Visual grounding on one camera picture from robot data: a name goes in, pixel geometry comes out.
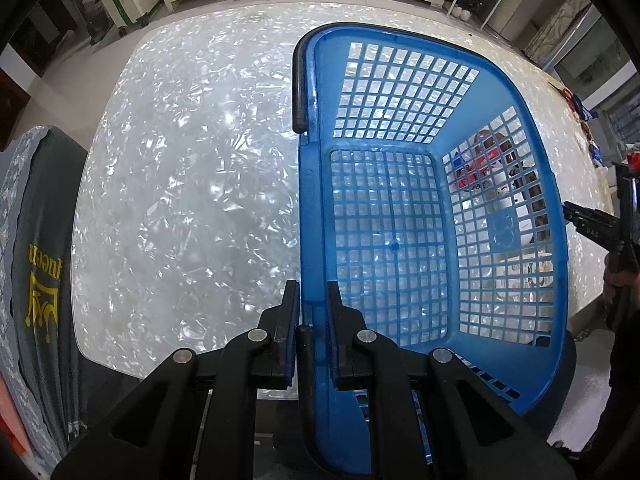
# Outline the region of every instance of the red object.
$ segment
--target red object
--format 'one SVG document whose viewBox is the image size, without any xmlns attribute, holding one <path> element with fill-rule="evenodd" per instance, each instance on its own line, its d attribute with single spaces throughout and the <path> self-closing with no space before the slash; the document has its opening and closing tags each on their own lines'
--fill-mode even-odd
<svg viewBox="0 0 640 480">
<path fill-rule="evenodd" d="M 634 170 L 634 173 L 640 173 L 640 153 L 629 153 L 626 156 L 626 161 Z"/>
<path fill-rule="evenodd" d="M 2 375 L 0 375 L 0 431 L 4 431 L 18 455 L 25 452 L 31 453 L 29 439 L 24 431 L 22 420 Z"/>
<path fill-rule="evenodd" d="M 493 148 L 489 150 L 487 155 L 489 156 L 489 160 L 494 160 L 500 155 L 500 150 L 498 150 L 498 148 Z M 477 156 L 475 160 L 468 163 L 464 170 L 456 171 L 456 177 L 460 178 L 458 180 L 458 188 L 463 189 L 468 184 L 472 184 L 478 180 L 478 173 L 476 172 L 481 173 L 482 176 L 485 176 L 489 172 L 489 167 L 486 165 L 486 157 L 484 154 Z"/>
</svg>

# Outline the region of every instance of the person's hand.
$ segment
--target person's hand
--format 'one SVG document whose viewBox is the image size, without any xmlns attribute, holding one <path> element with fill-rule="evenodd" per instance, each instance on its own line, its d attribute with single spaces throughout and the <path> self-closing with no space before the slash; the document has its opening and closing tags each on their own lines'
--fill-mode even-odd
<svg viewBox="0 0 640 480">
<path fill-rule="evenodd" d="M 629 295 L 630 304 L 628 306 L 628 313 L 625 316 L 628 319 L 633 313 L 640 310 L 640 274 L 632 272 L 631 270 L 613 272 L 611 269 L 618 268 L 618 259 L 615 254 L 607 254 L 604 259 L 604 264 L 606 268 L 604 269 L 604 275 L 602 277 L 604 280 L 602 297 L 607 306 L 613 304 L 614 298 L 620 288 L 624 286 L 631 287 Z"/>
</svg>

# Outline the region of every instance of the glass door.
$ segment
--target glass door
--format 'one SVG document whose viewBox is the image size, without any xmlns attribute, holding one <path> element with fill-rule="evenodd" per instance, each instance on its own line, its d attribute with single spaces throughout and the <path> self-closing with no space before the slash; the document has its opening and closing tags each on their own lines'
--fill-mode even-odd
<svg viewBox="0 0 640 480">
<path fill-rule="evenodd" d="M 640 76 L 616 34 L 591 9 L 556 48 L 561 54 L 548 72 L 598 112 L 589 126 L 611 165 L 620 160 L 624 144 L 640 141 Z"/>
</svg>

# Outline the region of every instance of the suitcase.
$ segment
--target suitcase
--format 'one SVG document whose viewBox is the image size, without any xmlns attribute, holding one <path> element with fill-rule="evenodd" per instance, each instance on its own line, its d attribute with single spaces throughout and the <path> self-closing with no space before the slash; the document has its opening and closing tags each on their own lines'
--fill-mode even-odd
<svg viewBox="0 0 640 480">
<path fill-rule="evenodd" d="M 118 27 L 120 36 L 127 33 L 127 27 L 139 23 L 146 27 L 149 15 L 160 0 L 101 0 L 113 23 Z"/>
</svg>

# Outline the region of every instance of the black handle grip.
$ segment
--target black handle grip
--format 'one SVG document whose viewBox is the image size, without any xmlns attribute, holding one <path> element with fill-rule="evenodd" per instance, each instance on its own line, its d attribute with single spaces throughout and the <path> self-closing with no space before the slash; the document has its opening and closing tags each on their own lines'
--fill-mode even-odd
<svg viewBox="0 0 640 480">
<path fill-rule="evenodd" d="M 305 53 L 306 44 L 311 37 L 318 32 L 314 29 L 306 33 L 296 45 L 293 51 L 292 62 L 292 127 L 293 131 L 299 135 L 306 133 L 308 129 L 308 111 L 306 110 L 306 64 Z"/>
<path fill-rule="evenodd" d="M 604 323 L 614 333 L 618 331 L 620 324 L 627 318 L 631 304 L 631 290 L 632 288 L 628 285 L 619 287 L 613 302 L 607 306 L 607 315 Z"/>
</svg>

